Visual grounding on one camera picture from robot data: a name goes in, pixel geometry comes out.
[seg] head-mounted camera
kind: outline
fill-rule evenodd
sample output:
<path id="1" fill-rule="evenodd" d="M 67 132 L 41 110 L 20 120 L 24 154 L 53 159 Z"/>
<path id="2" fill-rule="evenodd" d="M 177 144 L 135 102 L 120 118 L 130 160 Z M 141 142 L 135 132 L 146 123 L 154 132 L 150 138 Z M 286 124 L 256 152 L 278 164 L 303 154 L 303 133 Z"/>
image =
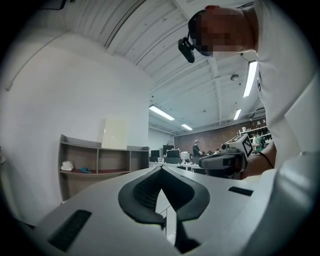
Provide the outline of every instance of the head-mounted camera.
<path id="1" fill-rule="evenodd" d="M 212 52 L 208 51 L 208 47 L 201 44 L 201 34 L 197 33 L 196 22 L 201 22 L 199 20 L 200 16 L 205 12 L 205 10 L 198 11 L 188 22 L 188 36 L 180 39 L 178 41 L 178 48 L 183 56 L 189 63 L 195 62 L 194 49 L 204 56 L 211 56 Z"/>

